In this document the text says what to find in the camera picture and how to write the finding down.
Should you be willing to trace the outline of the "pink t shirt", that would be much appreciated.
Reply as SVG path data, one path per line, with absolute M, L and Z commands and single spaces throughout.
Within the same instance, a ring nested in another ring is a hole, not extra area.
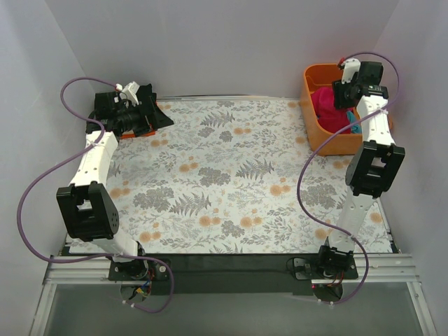
M 319 125 L 327 132 L 335 133 L 351 123 L 352 110 L 335 108 L 331 87 L 320 87 L 311 94 L 311 102 Z

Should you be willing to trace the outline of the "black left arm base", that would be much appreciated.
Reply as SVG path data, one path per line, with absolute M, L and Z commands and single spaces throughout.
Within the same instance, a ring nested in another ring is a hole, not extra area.
M 121 285 L 120 294 L 124 300 L 141 303 L 151 295 L 153 284 L 168 281 L 169 275 L 166 266 L 154 261 L 111 261 L 107 279 L 114 282 L 130 281 L 130 285 Z

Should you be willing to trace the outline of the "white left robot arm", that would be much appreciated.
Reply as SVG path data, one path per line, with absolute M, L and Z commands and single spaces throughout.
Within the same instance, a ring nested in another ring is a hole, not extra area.
M 87 151 L 69 185 L 56 194 L 70 238 L 97 245 L 119 263 L 142 254 L 141 245 L 120 229 L 118 210 L 106 189 L 109 167 L 122 136 L 146 136 L 173 123 L 158 107 L 150 84 L 117 84 L 112 92 L 95 95 L 86 120 Z

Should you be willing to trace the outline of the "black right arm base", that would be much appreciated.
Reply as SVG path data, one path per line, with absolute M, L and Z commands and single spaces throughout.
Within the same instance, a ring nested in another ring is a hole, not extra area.
M 358 278 L 353 251 L 342 252 L 326 244 L 318 253 L 288 259 L 286 271 L 296 280 L 323 280 L 323 283 L 312 284 L 311 290 L 318 300 L 328 303 L 342 299 L 343 280 Z

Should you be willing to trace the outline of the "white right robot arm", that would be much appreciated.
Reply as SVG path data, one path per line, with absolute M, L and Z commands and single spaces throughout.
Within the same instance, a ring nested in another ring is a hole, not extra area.
M 380 84 L 382 63 L 350 58 L 340 68 L 341 80 L 332 83 L 335 107 L 356 109 L 363 142 L 346 171 L 347 194 L 337 227 L 318 252 L 318 268 L 325 278 L 354 268 L 354 237 L 375 200 L 390 189 L 405 158 L 405 149 L 395 144 L 389 128 L 389 93 Z

